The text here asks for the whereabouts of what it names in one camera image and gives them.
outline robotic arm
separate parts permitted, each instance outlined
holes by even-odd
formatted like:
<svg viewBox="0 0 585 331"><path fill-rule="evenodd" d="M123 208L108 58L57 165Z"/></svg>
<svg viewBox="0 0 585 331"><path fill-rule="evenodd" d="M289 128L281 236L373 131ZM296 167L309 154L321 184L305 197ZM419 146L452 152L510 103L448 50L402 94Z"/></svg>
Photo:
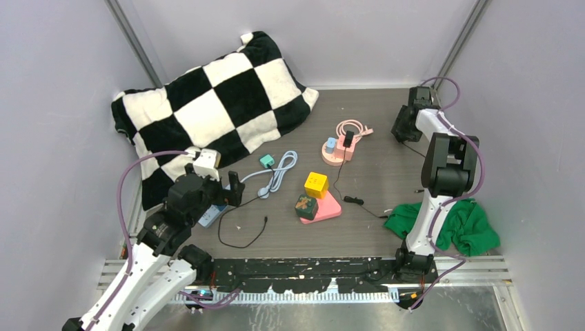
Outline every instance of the robotic arm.
<svg viewBox="0 0 585 331"><path fill-rule="evenodd" d="M438 108L433 104L430 88L411 88L408 105L402 106L391 131L400 143L417 142L423 134L430 142L421 173L424 187L421 210L412 231L396 251L397 272L401 274L428 274L435 253L428 233L435 213L443 203L462 196L473 186L477 153L449 130L451 123L442 117ZM479 145L477 137L467 137ZM439 212L432 231L435 240L449 210L447 206Z"/></svg>
<svg viewBox="0 0 585 331"><path fill-rule="evenodd" d="M193 163L186 165L186 174L169 189L163 208L145 220L132 247L129 271L127 260L98 302L80 319L69 319L63 331L142 330L178 291L197 279L207 279L212 272L211 256L195 245L187 245L169 271L148 286L211 205L240 205L245 185L236 172L230 171L230 189L224 189L217 172L219 158L214 150L202 150ZM103 312L96 319L100 310Z"/></svg>

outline green towel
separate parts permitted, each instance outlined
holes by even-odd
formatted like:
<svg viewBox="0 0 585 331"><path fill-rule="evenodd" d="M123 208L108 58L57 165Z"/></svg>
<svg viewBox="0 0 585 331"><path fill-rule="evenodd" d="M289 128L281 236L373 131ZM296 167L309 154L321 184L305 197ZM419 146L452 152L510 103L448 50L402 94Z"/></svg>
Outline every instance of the green towel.
<svg viewBox="0 0 585 331"><path fill-rule="evenodd" d="M415 225L421 203L397 206L384 226L404 239ZM449 211L435 244L442 250L449 249L451 241L468 257L483 254L499 246L499 236L490 227L488 217L474 199L455 203Z"/></svg>

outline pink block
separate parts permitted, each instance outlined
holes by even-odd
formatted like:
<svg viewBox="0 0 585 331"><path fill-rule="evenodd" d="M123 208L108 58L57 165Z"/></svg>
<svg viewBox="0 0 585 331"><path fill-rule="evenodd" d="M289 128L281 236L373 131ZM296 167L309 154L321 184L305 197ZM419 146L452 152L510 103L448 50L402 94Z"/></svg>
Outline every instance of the pink block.
<svg viewBox="0 0 585 331"><path fill-rule="evenodd" d="M346 153L346 161L351 161L353 157L353 150L355 149L355 136L351 142L351 146L347 149L344 147L344 139L346 136L341 135L337 140L337 144L333 148L333 155L337 158L343 159L344 158L344 151Z"/></svg>
<svg viewBox="0 0 585 331"><path fill-rule="evenodd" d="M311 221L310 219L304 219L301 217L301 222L303 222L303 224L311 224L341 215L341 206L329 191L325 194L324 199L317 199L317 204L319 205L319 209L317 210L315 219Z"/></svg>

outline checkered pillow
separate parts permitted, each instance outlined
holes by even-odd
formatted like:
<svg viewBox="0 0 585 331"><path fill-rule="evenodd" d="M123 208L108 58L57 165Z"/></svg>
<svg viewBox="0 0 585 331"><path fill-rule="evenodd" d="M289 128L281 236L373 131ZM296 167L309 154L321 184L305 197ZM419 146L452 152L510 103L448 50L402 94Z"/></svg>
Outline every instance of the checkered pillow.
<svg viewBox="0 0 585 331"><path fill-rule="evenodd" d="M310 114L319 93L290 73L276 43L264 32L206 66L187 71L163 88L126 90L112 102L118 132L139 157L163 150L211 148L228 166L280 138ZM184 174L185 156L149 159L142 168L142 206L162 202Z"/></svg>

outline dark green cube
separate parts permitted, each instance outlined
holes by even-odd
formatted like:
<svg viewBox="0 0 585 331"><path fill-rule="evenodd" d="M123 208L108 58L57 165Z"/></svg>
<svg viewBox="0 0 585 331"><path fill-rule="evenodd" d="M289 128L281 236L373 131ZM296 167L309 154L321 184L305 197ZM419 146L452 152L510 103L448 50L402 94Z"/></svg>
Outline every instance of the dark green cube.
<svg viewBox="0 0 585 331"><path fill-rule="evenodd" d="M312 221L315 219L319 204L316 198L309 197L307 194L301 194L295 205L295 211L299 217Z"/></svg>

